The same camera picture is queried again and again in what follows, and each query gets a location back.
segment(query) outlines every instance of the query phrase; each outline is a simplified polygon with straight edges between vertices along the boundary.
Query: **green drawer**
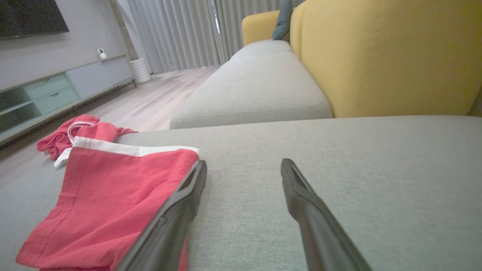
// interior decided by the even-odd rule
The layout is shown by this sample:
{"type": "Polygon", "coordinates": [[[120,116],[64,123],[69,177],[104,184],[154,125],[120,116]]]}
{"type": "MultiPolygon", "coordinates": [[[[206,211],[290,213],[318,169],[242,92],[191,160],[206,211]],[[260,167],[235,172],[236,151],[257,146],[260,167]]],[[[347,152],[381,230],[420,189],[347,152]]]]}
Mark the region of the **green drawer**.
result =
{"type": "Polygon", "coordinates": [[[25,85],[23,88],[28,96],[32,100],[35,100],[42,96],[61,91],[70,86],[71,84],[67,75],[62,73],[25,85]]]}
{"type": "Polygon", "coordinates": [[[39,112],[42,115],[45,115],[76,100],[78,100],[78,98],[74,89],[68,88],[35,101],[34,104],[39,112]]]}

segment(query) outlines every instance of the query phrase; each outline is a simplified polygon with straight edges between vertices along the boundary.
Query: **sofa armrest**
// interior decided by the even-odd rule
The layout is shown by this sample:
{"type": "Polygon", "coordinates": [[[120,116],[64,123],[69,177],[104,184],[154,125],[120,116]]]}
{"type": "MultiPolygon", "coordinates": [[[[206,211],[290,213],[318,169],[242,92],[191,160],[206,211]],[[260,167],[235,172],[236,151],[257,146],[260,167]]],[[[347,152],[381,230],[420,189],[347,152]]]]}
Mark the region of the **sofa armrest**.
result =
{"type": "Polygon", "coordinates": [[[263,40],[270,40],[280,11],[270,11],[247,16],[242,21],[244,46],[263,40]]]}

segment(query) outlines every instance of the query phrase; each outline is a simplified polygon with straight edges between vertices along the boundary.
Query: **sofa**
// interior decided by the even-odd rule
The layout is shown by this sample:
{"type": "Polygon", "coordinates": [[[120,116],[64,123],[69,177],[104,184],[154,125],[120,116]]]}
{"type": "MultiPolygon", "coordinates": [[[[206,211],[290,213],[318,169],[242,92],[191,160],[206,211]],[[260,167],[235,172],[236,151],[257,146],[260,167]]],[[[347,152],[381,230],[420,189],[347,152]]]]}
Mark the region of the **sofa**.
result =
{"type": "MultiPolygon", "coordinates": [[[[475,1],[307,0],[289,45],[265,40],[276,12],[247,17],[247,46],[171,130],[117,139],[200,149],[208,173],[189,270],[307,269],[282,158],[373,270],[480,270],[482,118],[463,115],[482,79],[481,43],[471,43],[481,40],[471,17],[481,10],[475,1]]],[[[64,172],[41,164],[0,189],[0,270],[28,270],[15,256],[55,206],[64,172]]]]}

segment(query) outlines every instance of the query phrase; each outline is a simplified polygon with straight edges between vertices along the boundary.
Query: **folded red garment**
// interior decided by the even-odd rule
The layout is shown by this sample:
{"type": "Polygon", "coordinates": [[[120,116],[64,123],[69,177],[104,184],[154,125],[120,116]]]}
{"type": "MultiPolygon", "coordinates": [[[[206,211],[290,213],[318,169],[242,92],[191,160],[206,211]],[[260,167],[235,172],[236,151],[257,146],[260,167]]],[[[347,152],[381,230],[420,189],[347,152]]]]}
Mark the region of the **folded red garment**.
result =
{"type": "MultiPolygon", "coordinates": [[[[198,159],[191,147],[76,137],[57,205],[17,262],[43,270],[114,270],[198,159]]],[[[179,270],[187,270],[186,247],[179,270]]]]}
{"type": "Polygon", "coordinates": [[[57,160],[65,149],[72,147],[75,136],[113,142],[118,136],[135,132],[132,129],[116,128],[108,122],[99,123],[98,117],[83,114],[66,121],[55,132],[39,141],[37,150],[48,151],[50,159],[57,160]]]}

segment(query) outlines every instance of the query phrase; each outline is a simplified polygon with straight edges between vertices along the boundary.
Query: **cabinet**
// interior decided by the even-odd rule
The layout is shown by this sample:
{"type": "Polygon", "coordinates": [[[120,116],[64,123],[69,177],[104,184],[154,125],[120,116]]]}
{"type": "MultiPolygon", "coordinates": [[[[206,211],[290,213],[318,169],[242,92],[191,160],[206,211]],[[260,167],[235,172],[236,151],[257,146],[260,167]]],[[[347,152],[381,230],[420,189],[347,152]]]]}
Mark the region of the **cabinet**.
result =
{"type": "Polygon", "coordinates": [[[132,79],[122,55],[0,90],[0,145],[132,79]]]}

